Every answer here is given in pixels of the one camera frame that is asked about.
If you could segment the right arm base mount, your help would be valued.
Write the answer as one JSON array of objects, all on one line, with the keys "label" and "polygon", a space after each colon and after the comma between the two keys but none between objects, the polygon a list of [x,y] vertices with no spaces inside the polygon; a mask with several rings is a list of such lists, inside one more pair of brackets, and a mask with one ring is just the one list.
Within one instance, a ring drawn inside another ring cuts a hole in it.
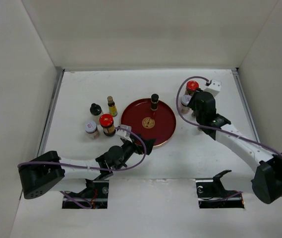
[{"label": "right arm base mount", "polygon": [[221,178],[230,172],[231,170],[224,170],[212,178],[197,178],[195,180],[200,209],[244,209],[242,192],[226,190],[221,182]]}]

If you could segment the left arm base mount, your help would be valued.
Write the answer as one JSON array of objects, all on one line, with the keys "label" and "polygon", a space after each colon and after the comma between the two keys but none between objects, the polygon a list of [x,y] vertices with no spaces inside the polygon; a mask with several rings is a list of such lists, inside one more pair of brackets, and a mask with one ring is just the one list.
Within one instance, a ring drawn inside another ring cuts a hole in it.
[{"label": "left arm base mount", "polygon": [[87,181],[79,193],[67,191],[63,196],[62,209],[107,209],[109,180]]}]

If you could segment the black-cap spice bottle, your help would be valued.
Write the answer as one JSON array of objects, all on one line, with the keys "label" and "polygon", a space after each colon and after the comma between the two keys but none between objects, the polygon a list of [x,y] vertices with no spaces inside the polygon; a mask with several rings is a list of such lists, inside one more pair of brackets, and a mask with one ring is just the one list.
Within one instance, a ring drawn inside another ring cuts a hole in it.
[{"label": "black-cap spice bottle", "polygon": [[151,95],[151,110],[156,111],[158,108],[159,96],[158,94]]}]

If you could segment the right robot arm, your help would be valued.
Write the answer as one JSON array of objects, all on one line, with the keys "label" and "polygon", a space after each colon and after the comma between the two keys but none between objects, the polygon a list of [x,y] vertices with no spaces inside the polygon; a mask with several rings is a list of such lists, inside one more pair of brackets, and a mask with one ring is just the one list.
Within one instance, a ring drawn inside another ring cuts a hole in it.
[{"label": "right robot arm", "polygon": [[188,107],[205,134],[229,148],[255,173],[251,187],[260,201],[271,204],[282,197],[282,154],[244,137],[227,118],[217,113],[216,100],[210,92],[195,92]]}]

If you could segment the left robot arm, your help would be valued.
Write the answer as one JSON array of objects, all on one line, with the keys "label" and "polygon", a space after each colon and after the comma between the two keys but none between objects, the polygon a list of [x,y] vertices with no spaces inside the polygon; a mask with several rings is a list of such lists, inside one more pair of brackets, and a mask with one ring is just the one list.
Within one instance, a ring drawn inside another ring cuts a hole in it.
[{"label": "left robot arm", "polygon": [[49,151],[29,162],[18,165],[18,172],[25,199],[34,199],[48,191],[69,191],[89,197],[93,193],[95,181],[106,180],[114,172],[130,170],[127,165],[134,155],[149,155],[155,139],[122,140],[121,146],[112,146],[94,160],[71,160]]}]

